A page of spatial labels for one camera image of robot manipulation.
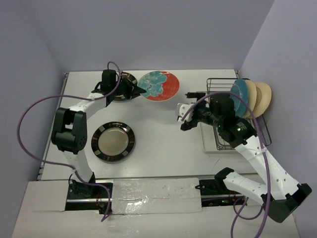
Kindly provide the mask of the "red and teal floral plate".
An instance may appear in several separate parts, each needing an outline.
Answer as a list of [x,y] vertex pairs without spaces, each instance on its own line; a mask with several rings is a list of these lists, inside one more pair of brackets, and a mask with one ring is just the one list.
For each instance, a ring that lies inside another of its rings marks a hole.
[[144,98],[154,102],[162,102],[173,98],[179,91],[179,79],[172,73],[162,70],[151,71],[138,80],[138,87],[146,92]]

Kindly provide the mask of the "black rim plate front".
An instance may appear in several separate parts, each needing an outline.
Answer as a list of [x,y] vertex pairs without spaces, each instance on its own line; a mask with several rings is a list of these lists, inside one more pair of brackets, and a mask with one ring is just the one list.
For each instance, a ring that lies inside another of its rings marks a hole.
[[101,125],[92,135],[91,149],[94,155],[107,163],[118,163],[127,158],[136,144],[132,128],[119,121]]

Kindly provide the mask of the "black rim plate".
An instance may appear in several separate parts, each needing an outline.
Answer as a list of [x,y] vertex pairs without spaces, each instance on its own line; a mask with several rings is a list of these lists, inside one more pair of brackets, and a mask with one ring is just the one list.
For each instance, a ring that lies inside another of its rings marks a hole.
[[101,125],[92,135],[91,149],[94,155],[107,163],[118,163],[127,158],[136,144],[132,128],[119,121]]
[[[123,79],[128,79],[134,85],[137,85],[137,83],[138,83],[136,77],[134,75],[132,75],[131,73],[123,71],[121,73],[121,76]],[[121,95],[115,96],[114,101],[123,102],[123,101],[127,101],[127,98],[123,94],[121,94]]]

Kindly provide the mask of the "teal scalloped plate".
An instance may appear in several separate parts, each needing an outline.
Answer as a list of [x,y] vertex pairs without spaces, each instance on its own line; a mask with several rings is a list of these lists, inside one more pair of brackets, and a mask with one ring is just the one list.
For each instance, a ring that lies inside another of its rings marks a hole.
[[[239,96],[245,103],[248,103],[248,87],[244,79],[239,78],[235,80],[230,89],[230,92]],[[237,97],[230,95],[230,98],[234,102],[234,110],[236,116],[242,118],[247,110],[246,106]]]

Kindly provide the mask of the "beige bird plate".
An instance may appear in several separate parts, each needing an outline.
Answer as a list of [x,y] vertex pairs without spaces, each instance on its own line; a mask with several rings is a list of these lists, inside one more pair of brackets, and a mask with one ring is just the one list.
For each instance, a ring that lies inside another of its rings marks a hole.
[[253,81],[245,80],[245,82],[248,88],[248,106],[250,107],[251,111],[253,111],[257,101],[257,88]]
[[271,87],[264,82],[255,82],[255,86],[257,99],[253,113],[255,117],[258,118],[268,109],[272,98],[272,90]]

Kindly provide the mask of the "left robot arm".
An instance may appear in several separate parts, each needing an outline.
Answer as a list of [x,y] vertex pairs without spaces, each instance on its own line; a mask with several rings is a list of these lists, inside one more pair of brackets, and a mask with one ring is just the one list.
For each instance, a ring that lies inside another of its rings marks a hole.
[[56,110],[52,144],[64,153],[67,166],[72,168],[72,189],[89,198],[96,194],[97,185],[94,172],[88,165],[84,152],[87,143],[87,120],[99,110],[107,107],[117,96],[132,100],[146,93],[120,72],[106,69],[88,97],[74,106]]

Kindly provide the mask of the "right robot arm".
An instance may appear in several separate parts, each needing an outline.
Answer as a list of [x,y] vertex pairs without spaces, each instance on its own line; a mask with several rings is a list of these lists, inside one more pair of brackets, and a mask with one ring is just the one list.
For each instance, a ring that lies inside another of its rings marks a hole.
[[214,177],[216,190],[221,194],[236,191],[259,203],[266,215],[282,223],[311,194],[310,186],[290,176],[272,156],[263,144],[257,122],[250,124],[236,116],[233,102],[238,98],[236,94],[189,92],[186,96],[195,98],[196,102],[177,105],[181,130],[190,130],[200,122],[215,127],[220,137],[242,155],[264,181],[257,183],[231,168],[224,168]]

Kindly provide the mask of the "black rim plate rear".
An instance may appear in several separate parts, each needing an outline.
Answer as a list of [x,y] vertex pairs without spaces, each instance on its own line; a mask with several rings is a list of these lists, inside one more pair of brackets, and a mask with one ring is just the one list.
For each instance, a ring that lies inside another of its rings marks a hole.
[[[121,73],[121,76],[123,79],[128,79],[134,85],[137,85],[137,83],[138,83],[136,77],[134,75],[132,75],[131,73],[123,71]],[[121,95],[115,96],[114,101],[123,102],[123,101],[127,101],[127,98],[123,94],[121,94]]]

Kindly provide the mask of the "white drain tray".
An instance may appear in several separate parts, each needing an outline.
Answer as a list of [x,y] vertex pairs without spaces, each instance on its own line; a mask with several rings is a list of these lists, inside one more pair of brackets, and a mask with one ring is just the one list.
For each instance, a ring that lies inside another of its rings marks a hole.
[[198,123],[201,133],[202,150],[205,153],[234,154],[236,151],[225,142],[217,132],[217,129],[205,123]]

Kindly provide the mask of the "silver tape sheet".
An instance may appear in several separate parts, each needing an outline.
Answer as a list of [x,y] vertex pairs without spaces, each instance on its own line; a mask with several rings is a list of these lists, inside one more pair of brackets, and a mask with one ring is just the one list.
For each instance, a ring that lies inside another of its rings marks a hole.
[[112,212],[115,215],[198,213],[201,194],[198,178],[115,180]]

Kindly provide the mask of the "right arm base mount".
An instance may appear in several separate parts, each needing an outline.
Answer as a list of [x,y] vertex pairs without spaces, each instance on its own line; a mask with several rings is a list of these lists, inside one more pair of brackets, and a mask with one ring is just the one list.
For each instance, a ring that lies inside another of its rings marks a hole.
[[245,198],[242,194],[220,187],[215,179],[200,179],[195,189],[200,191],[202,207],[242,205]]

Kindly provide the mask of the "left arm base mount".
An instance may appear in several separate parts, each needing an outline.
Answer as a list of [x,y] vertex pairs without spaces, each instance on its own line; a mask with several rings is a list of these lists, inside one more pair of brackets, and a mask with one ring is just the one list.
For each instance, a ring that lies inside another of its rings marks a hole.
[[68,187],[65,211],[97,211],[111,214],[112,182],[86,185],[71,180]]

